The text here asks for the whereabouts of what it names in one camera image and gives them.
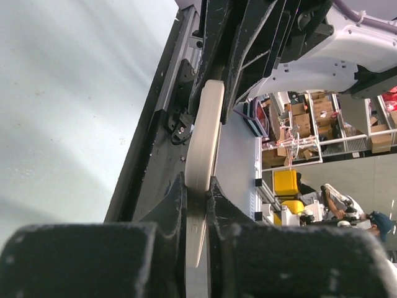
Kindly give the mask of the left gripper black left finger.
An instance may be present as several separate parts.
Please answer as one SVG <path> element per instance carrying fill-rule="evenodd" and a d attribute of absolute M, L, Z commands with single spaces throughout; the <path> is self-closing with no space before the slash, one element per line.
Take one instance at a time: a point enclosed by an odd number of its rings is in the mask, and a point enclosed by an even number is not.
<path fill-rule="evenodd" d="M 2 297 L 185 297 L 184 175 L 137 222 L 28 225 L 1 253 Z"/>

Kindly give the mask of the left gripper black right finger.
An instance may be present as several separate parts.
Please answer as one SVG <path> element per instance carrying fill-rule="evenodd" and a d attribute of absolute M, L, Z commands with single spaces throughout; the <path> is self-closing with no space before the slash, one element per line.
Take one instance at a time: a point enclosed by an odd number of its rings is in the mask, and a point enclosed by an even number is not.
<path fill-rule="evenodd" d="M 396 274 L 370 233 L 326 225 L 260 225 L 207 192 L 210 297 L 395 297 Z"/>

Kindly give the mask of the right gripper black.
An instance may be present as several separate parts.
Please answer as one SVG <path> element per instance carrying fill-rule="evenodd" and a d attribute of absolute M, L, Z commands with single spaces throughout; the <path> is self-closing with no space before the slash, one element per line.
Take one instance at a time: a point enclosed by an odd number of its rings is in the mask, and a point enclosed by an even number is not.
<path fill-rule="evenodd" d="M 301 56 L 332 4 L 248 1 L 242 18 L 239 1 L 202 1 L 198 35 L 203 46 L 189 113 L 197 115 L 205 83 L 209 79 L 221 81 L 226 68 L 221 113 L 221 122 L 226 124 L 235 105 L 247 98 L 261 79 L 269 77 L 273 68 Z"/>

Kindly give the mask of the beige pink phone case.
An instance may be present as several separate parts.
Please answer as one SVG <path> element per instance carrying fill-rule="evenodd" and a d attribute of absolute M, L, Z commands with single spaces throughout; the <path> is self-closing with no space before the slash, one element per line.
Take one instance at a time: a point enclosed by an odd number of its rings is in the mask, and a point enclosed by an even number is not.
<path fill-rule="evenodd" d="M 225 87 L 222 81 L 208 80 L 202 89 L 200 105 L 185 163 L 187 188 L 186 265 L 196 268 L 205 236 L 206 193 L 216 159 L 216 145 Z"/>

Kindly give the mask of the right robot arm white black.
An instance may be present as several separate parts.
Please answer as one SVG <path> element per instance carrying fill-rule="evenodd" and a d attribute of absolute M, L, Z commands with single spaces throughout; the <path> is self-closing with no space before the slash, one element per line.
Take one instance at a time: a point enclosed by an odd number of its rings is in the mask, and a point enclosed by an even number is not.
<path fill-rule="evenodd" d="M 249 97 L 327 90 L 354 99 L 396 86 L 396 22 L 354 12 L 342 1 L 204 1 L 202 56 L 189 98 L 221 81 L 220 120 Z"/>

